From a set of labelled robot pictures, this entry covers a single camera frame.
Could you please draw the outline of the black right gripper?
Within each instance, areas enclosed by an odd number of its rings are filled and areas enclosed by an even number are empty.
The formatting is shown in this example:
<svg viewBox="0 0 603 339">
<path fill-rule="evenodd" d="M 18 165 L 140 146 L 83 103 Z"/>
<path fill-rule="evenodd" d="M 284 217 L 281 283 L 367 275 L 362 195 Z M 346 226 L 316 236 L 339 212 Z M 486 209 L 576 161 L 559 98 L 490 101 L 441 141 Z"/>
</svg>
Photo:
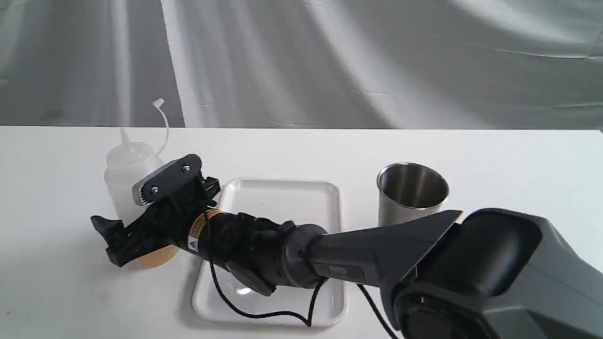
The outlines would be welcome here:
<svg viewBox="0 0 603 339">
<path fill-rule="evenodd" d="M 156 268 L 175 256 L 175 246 L 228 271 L 246 287 L 269 296 L 277 287 L 295 287 L 293 221 L 277 223 L 243 212 L 216 208 L 215 178 L 199 176 L 174 193 L 148 205 L 137 223 L 90 217 L 107 243 L 112 264 Z"/>
</svg>

